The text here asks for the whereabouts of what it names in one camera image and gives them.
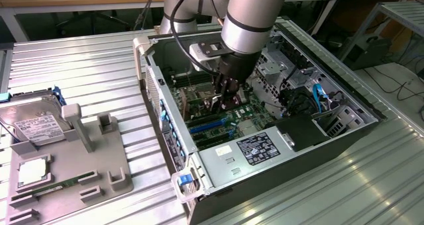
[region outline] metal frame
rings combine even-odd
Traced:
[[[286,0],[286,1],[317,1],[317,0]],[[330,0],[325,9],[323,15],[318,21],[314,29],[314,34],[319,31],[325,19],[327,18],[337,0]],[[71,12],[71,11],[90,11],[90,10],[114,10],[114,9],[135,9],[143,8],[146,2],[134,3],[111,3],[111,4],[91,4],[91,5],[61,5],[61,6],[33,6],[33,7],[0,7],[0,17],[3,18],[9,30],[17,42],[27,42],[30,40],[26,31],[19,23],[17,15],[33,13],[51,13],[51,12]],[[165,2],[153,2],[151,7],[163,7]]]
[[[418,19],[414,19],[415,11],[418,11]],[[371,13],[369,14],[363,24],[361,25],[353,40],[350,43],[343,46],[343,50],[339,54],[339,59],[343,61],[346,57],[349,56],[359,38],[366,33],[369,26],[374,22],[377,16],[379,13],[383,13],[390,17],[393,20],[398,21],[405,27],[411,29],[415,33],[418,33],[422,37],[424,37],[424,23],[418,23],[418,20],[422,19],[422,14],[424,12],[424,5],[417,1],[413,2],[387,2],[387,3],[379,3],[374,7]],[[386,22],[375,31],[375,33],[381,34],[383,29],[386,28],[386,25],[390,21]]]
[[[319,32],[319,29],[321,29],[321,27],[323,26],[325,20],[326,20],[329,14],[330,14],[330,12],[331,12],[331,10],[333,10],[333,8],[334,8],[334,5],[335,5],[337,1],[338,1],[338,0],[331,0],[331,1],[329,2],[327,6],[326,6],[326,9],[325,9],[325,12],[323,12],[323,15],[322,15],[322,17],[321,17],[319,20],[318,20],[318,25],[317,25],[315,28],[314,28],[313,35],[315,35],[315,34]]]

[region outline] slotted aluminum surface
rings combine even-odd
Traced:
[[[83,122],[102,112],[118,118],[129,158],[134,191],[53,224],[187,224],[177,200],[170,172],[138,87],[133,39],[142,33],[119,33],[15,45],[9,91],[62,88],[67,103],[82,106]],[[6,197],[11,148],[0,140],[0,225],[6,224]]]
[[[381,10],[424,37],[424,4],[418,1],[386,2]]]

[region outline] table leg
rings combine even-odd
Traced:
[[[391,22],[390,20],[386,21],[386,22],[379,26],[379,28],[375,30],[374,33],[378,34],[378,35],[381,35],[382,32],[383,32],[383,30],[385,30],[385,28],[386,28],[386,26],[389,25],[390,22]]]
[[[17,42],[30,41],[25,29],[18,21],[17,14],[13,8],[0,8],[0,16],[6,22],[7,28],[13,33]]]
[[[373,21],[375,20],[378,13],[381,12],[381,4],[377,4],[373,11],[370,12],[363,24],[361,25],[354,37],[351,38],[350,42],[343,44],[341,53],[338,55],[338,58],[341,61],[345,61],[346,57],[351,53],[351,50],[354,49],[354,46],[359,40],[359,38],[365,35],[369,26],[371,25]]]
[[[331,0],[326,6],[326,9],[323,11],[323,14],[321,15],[319,19],[318,19],[318,24],[314,28],[314,31],[313,31],[313,34],[311,35],[315,35],[318,32],[319,32],[319,29],[321,27],[323,26],[323,23],[325,23],[325,20],[331,12],[331,9],[334,7],[334,4],[337,3],[337,0]]]

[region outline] warning label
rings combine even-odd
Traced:
[[[281,154],[266,132],[239,141],[238,145],[251,165],[257,165]]]
[[[15,125],[31,142],[41,142],[65,135],[54,115],[15,122]]]

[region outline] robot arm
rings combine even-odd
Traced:
[[[230,0],[214,0],[218,13],[222,17],[226,16],[227,6]],[[166,0],[165,6],[165,18],[161,23],[161,33],[171,33],[171,14],[179,0]],[[213,0],[185,0],[177,16],[175,16],[175,28],[178,32],[195,31],[197,25],[197,14],[217,16],[214,10]]]
[[[162,33],[171,31],[171,12],[179,1],[166,0]],[[214,2],[221,15],[229,5],[221,46],[227,52],[221,55],[219,75],[214,78],[215,91],[222,93],[225,98],[226,94],[231,96],[239,91],[239,85],[254,72],[285,0],[214,0]],[[178,32],[197,29],[197,13],[215,16],[213,0],[183,1],[175,14],[174,26]]]

